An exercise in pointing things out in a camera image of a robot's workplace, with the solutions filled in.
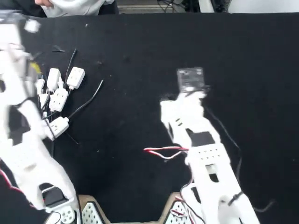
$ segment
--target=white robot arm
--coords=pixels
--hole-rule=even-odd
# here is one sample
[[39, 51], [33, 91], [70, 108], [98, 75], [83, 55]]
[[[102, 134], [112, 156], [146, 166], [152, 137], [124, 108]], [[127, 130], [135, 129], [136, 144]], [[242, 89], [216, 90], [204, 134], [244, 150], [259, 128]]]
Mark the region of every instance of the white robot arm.
[[[0, 33], [5, 34], [0, 38], [0, 158], [10, 168], [19, 189], [36, 209], [60, 214], [70, 209], [73, 213], [71, 219], [64, 222], [61, 217], [61, 222], [72, 223], [75, 211], [77, 223], [80, 223], [74, 186], [42, 141], [46, 137], [46, 130], [37, 107], [31, 101], [36, 77], [34, 69], [30, 67], [30, 55], [24, 52], [16, 24], [0, 24]], [[10, 117], [10, 107], [15, 107], [25, 120], [15, 130], [9, 127], [9, 120], [13, 119]], [[66, 201], [47, 207], [40, 190], [43, 183], [59, 188]]]
[[[202, 69], [179, 70], [178, 78], [178, 98], [160, 102], [161, 121], [172, 142], [188, 149], [185, 163], [193, 181], [182, 188], [181, 197], [193, 208], [190, 211], [193, 220], [196, 224], [259, 224], [234, 175], [219, 134], [203, 116]], [[200, 202], [192, 188], [196, 188]]]

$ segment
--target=white wire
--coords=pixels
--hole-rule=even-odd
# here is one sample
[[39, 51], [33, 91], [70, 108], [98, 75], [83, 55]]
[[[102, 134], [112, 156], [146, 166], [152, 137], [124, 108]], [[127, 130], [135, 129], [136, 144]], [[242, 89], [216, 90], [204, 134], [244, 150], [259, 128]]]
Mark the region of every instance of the white wire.
[[157, 156], [159, 156], [159, 157], [161, 157], [162, 159], [165, 159], [165, 160], [171, 160], [174, 157], [176, 157], [176, 156], [178, 156], [178, 155], [180, 155], [182, 153], [182, 152], [177, 152], [177, 153], [175, 153], [174, 155], [172, 155], [170, 157], [166, 157], [166, 156], [163, 156], [162, 154], [157, 153], [157, 152], [152, 151], [152, 150], [149, 150], [148, 152], [151, 153], [151, 154], [157, 155]]

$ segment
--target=black fabric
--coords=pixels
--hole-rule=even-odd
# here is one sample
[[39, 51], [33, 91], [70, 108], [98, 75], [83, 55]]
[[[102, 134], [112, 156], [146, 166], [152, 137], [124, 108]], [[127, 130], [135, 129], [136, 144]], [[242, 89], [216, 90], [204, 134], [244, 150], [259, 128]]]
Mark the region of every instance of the black fabric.
[[[158, 220], [170, 193], [179, 191], [190, 174], [183, 157], [164, 162], [143, 148], [171, 145], [160, 121], [159, 100], [178, 93], [177, 68], [203, 67], [211, 86], [204, 105], [242, 150], [243, 192], [258, 208], [272, 198], [277, 201], [258, 214], [261, 223], [297, 222], [298, 20], [299, 14], [41, 19], [41, 31], [24, 36], [27, 50], [33, 55], [44, 52], [37, 58], [42, 67], [59, 68], [64, 74], [77, 48], [73, 65], [86, 72], [64, 116], [86, 102], [102, 79], [105, 82], [94, 101], [70, 122], [68, 132], [80, 145], [66, 134], [55, 143], [56, 160], [77, 193], [94, 196], [111, 222]], [[52, 53], [53, 45], [66, 52]], [[207, 117], [235, 170], [237, 149]], [[15, 214], [21, 216], [21, 209]]]
[[109, 5], [102, 5], [99, 10], [99, 15], [109, 15], [109, 14], [118, 14], [118, 7], [116, 1], [112, 2]]

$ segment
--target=electrical connector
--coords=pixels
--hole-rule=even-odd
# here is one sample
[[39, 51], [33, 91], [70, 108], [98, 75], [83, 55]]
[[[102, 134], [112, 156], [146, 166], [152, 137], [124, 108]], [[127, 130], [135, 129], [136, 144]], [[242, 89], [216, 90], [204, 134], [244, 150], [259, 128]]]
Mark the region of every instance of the electrical connector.
[[48, 138], [53, 141], [54, 139], [58, 138], [63, 132], [65, 132], [66, 129], [69, 128], [69, 119], [58, 117], [54, 121], [49, 123], [49, 126], [52, 129], [52, 132], [49, 128], [46, 128], [45, 133]]
[[61, 112], [66, 99], [68, 96], [68, 92], [66, 89], [64, 89], [64, 82], [62, 81], [62, 78], [58, 78], [58, 89], [55, 90], [54, 94], [50, 96], [50, 103], [49, 108], [53, 111]]
[[45, 85], [45, 80], [44, 79], [38, 79], [36, 81], [36, 92], [37, 92], [38, 95], [41, 95], [44, 85]]
[[41, 109], [44, 107], [46, 101], [48, 98], [48, 94], [47, 93], [43, 93], [39, 95], [39, 102], [41, 103]]
[[59, 69], [51, 68], [48, 76], [47, 87], [49, 91], [53, 92], [58, 87], [58, 80], [61, 77]]
[[73, 90], [79, 88], [84, 76], [84, 69], [73, 67], [66, 81], [66, 84], [69, 86], [69, 89]]

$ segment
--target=white plastic part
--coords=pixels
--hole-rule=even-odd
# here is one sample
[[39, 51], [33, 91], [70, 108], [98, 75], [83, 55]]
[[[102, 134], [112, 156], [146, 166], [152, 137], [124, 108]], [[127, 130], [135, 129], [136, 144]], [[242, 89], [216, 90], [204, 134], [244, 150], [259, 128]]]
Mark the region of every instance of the white plastic part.
[[24, 29], [30, 33], [36, 33], [40, 26], [41, 24], [38, 21], [29, 19], [26, 21]]
[[81, 82], [85, 76], [84, 69], [73, 67], [69, 77], [67, 78], [66, 84], [71, 90], [77, 89], [81, 85]]
[[71, 206], [64, 206], [56, 212], [61, 214], [60, 221], [64, 224], [71, 224], [75, 220], [75, 212]]
[[54, 139], [58, 138], [63, 132], [65, 132], [66, 129], [68, 129], [69, 120], [68, 118], [58, 117], [54, 121], [52, 121], [49, 126], [52, 129], [54, 136], [49, 128], [46, 128], [45, 132], [48, 138], [53, 141]]
[[82, 211], [83, 224], [103, 224], [100, 215], [92, 202], [86, 203]]
[[[19, 189], [38, 210], [45, 209], [39, 186], [51, 183], [61, 189], [64, 196], [78, 204], [72, 182], [62, 166], [49, 154], [43, 144], [45, 137], [41, 117], [35, 104], [28, 99], [24, 89], [26, 61], [16, 25], [0, 24], [0, 78], [5, 91], [0, 92], [0, 158], [14, 175]], [[24, 132], [21, 141], [9, 136], [9, 107], [19, 105], [30, 131]]]
[[[179, 215], [175, 211], [184, 214], [184, 216]], [[192, 224], [188, 216], [188, 211], [184, 207], [182, 202], [177, 201], [173, 204], [168, 213], [168, 216], [165, 219], [165, 224]]]
[[[185, 163], [191, 169], [194, 184], [183, 188], [182, 197], [198, 215], [202, 214], [207, 224], [240, 223], [239, 218], [245, 224], [259, 224], [246, 195], [242, 194], [228, 206], [228, 202], [241, 192], [241, 188], [219, 134], [210, 121], [203, 117], [204, 108], [199, 100], [201, 96], [200, 92], [191, 95], [180, 93], [177, 100], [160, 103], [161, 121], [172, 142], [189, 149]], [[209, 132], [214, 144], [194, 147], [187, 130], [193, 133]], [[215, 175], [218, 181], [213, 181], [210, 175]], [[201, 204], [196, 200], [191, 187], [196, 187]], [[193, 219], [195, 223], [202, 223], [195, 215]]]
[[47, 87], [49, 91], [54, 91], [58, 87], [58, 80], [61, 77], [59, 69], [51, 68], [48, 76]]
[[40, 102], [40, 107], [41, 108], [44, 107], [47, 98], [48, 98], [48, 94], [47, 93], [43, 93], [43, 94], [39, 95], [39, 102]]
[[51, 111], [59, 111], [61, 112], [66, 99], [68, 92], [64, 88], [58, 88], [55, 90], [54, 94], [50, 96], [49, 108]]
[[36, 82], [36, 92], [38, 95], [42, 93], [43, 86], [45, 85], [44, 79], [38, 79]]
[[15, 146], [11, 139], [1, 142], [0, 149], [1, 159], [13, 172], [18, 187], [36, 209], [45, 209], [39, 190], [39, 185], [45, 182], [60, 188], [66, 198], [76, 199], [74, 186], [65, 170], [50, 156], [42, 140], [33, 131], [24, 133], [22, 143]]

